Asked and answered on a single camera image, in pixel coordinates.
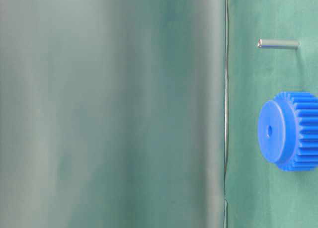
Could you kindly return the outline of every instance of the blurry green fabric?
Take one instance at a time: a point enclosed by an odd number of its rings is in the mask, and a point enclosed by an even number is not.
[[[0,0],[1,228],[221,227],[223,2]]]

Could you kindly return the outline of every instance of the green surface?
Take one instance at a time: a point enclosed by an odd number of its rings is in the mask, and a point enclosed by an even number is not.
[[[318,170],[283,172],[262,156],[257,119],[280,91],[318,93],[317,0],[229,0],[229,228],[318,225]],[[261,50],[258,38],[298,39],[298,51]]]
[[[0,0],[1,228],[222,227],[223,2]]]

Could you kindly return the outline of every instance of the blue gear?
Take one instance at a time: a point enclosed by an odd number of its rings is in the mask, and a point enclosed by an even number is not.
[[[318,98],[308,92],[281,92],[258,118],[263,156],[284,171],[318,166]]]

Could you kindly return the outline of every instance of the green cloth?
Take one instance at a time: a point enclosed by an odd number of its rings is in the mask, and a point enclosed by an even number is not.
[[[223,4],[0,0],[0,228],[223,225]]]
[[[257,141],[263,103],[285,90],[318,92],[317,0],[229,0],[229,228],[318,225],[318,170],[283,172]],[[257,49],[297,39],[298,51]]]

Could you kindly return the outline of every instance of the metal rod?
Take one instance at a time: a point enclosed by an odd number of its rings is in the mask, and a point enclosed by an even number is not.
[[[295,40],[274,40],[274,39],[259,39],[258,48],[278,48],[278,49],[298,49],[299,42]]]

